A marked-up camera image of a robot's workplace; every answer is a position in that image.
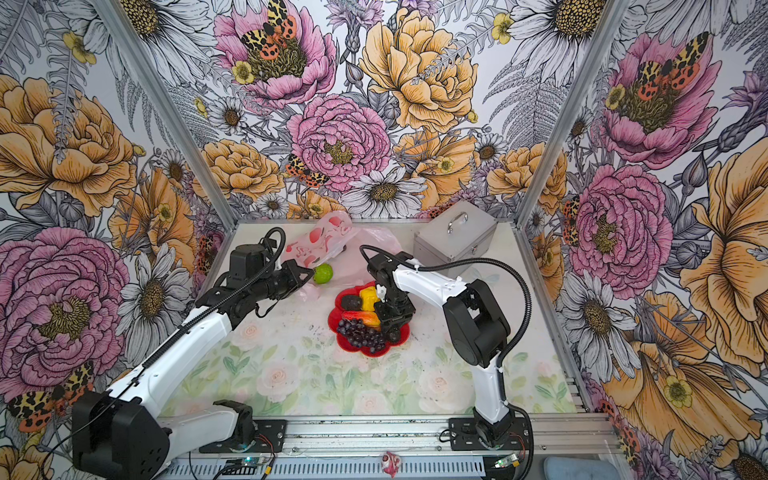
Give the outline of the green lime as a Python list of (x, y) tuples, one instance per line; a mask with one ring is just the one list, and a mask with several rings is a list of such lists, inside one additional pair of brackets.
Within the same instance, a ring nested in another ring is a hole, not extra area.
[(333, 267), (328, 263), (322, 263), (314, 269), (313, 281), (318, 285), (324, 285), (329, 283), (333, 276)]

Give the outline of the pink plastic bag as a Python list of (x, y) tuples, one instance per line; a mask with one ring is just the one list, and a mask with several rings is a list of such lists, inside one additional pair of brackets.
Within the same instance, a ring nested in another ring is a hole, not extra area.
[(370, 282), (372, 277), (359, 251), (361, 245), (377, 246), (391, 253), (402, 250), (388, 228), (354, 223), (342, 211), (324, 216), (308, 233), (288, 243), (281, 255), (282, 262), (295, 260), (299, 266), (310, 269), (328, 264), (333, 270), (327, 284), (310, 280), (298, 290), (298, 297), (305, 302), (314, 301), (325, 290), (341, 290)]

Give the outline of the red flower-shaped plate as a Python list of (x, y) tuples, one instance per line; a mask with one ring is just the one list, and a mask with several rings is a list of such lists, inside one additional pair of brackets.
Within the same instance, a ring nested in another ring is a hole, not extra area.
[(337, 332), (337, 327), (338, 327), (339, 322), (342, 320), (342, 312), (344, 311), (341, 308), (341, 306), (340, 306), (341, 298), (344, 295), (358, 295), (360, 290), (362, 290), (362, 289), (364, 289), (366, 287), (369, 287), (369, 286), (375, 286), (375, 283), (374, 282), (369, 282), (368, 284), (359, 285), (359, 286), (352, 287), (352, 288), (349, 288), (349, 289), (346, 289), (346, 290), (343, 290), (342, 292), (340, 292), (336, 296), (336, 298), (335, 298), (335, 306), (331, 310), (331, 312), (330, 312), (330, 314), (328, 316), (328, 327), (336, 334), (337, 344), (338, 344), (338, 346), (342, 350), (347, 351), (347, 352), (359, 352), (362, 355), (365, 355), (367, 357), (377, 358), (377, 357), (381, 357), (381, 356), (384, 356), (385, 354), (387, 354), (392, 347), (400, 346), (400, 345), (404, 344), (408, 340), (408, 338), (410, 336), (410, 326), (409, 326), (408, 323), (405, 324), (402, 328), (400, 328), (397, 331), (399, 336), (396, 336), (395, 332), (392, 332), (391, 336), (387, 337), (384, 334), (384, 330), (381, 327), (379, 329), (377, 329), (377, 330), (379, 330), (383, 334), (383, 336), (384, 336), (384, 338), (385, 338), (385, 340), (387, 342), (387, 345), (388, 345), (388, 347), (384, 351), (382, 351), (382, 352), (380, 352), (378, 354), (370, 354), (367, 351), (362, 351), (361, 349), (358, 349), (358, 348), (355, 348), (355, 347), (351, 346), (346, 341), (346, 339), (343, 338), (342, 335)]

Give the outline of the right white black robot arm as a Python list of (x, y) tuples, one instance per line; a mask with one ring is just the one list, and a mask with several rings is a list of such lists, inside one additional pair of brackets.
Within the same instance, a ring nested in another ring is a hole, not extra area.
[(397, 334), (415, 315), (411, 295), (442, 310), (451, 344), (470, 366), (479, 440), (488, 448), (501, 447), (515, 418), (506, 399), (500, 365), (510, 326), (488, 285), (403, 265), (385, 267), (372, 276), (383, 296), (374, 308), (387, 336)]

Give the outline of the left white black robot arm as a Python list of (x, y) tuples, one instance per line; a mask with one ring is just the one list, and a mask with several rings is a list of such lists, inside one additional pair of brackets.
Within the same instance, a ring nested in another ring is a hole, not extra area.
[(266, 299), (301, 289), (310, 268), (289, 260), (251, 278), (241, 268), (219, 277), (182, 325), (147, 359), (103, 393), (88, 392), (72, 408), (72, 462), (105, 479), (153, 479), (184, 454), (208, 445), (243, 451), (256, 439), (251, 407), (218, 400), (165, 417), (166, 403), (205, 355)]

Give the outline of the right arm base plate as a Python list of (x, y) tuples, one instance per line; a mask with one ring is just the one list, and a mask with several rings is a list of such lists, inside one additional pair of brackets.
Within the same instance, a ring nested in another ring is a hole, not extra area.
[(474, 418), (453, 417), (448, 419), (447, 432), (442, 433), (440, 439), (446, 440), (452, 451), (522, 452), (531, 449), (532, 431), (524, 419), (516, 418), (510, 432), (501, 436), (498, 446), (487, 446), (480, 439)]

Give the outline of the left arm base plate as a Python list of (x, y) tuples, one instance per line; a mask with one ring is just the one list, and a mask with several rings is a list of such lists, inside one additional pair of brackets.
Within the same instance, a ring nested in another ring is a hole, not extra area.
[(245, 453), (274, 453), (283, 451), (288, 422), (282, 419), (252, 419), (245, 427)]

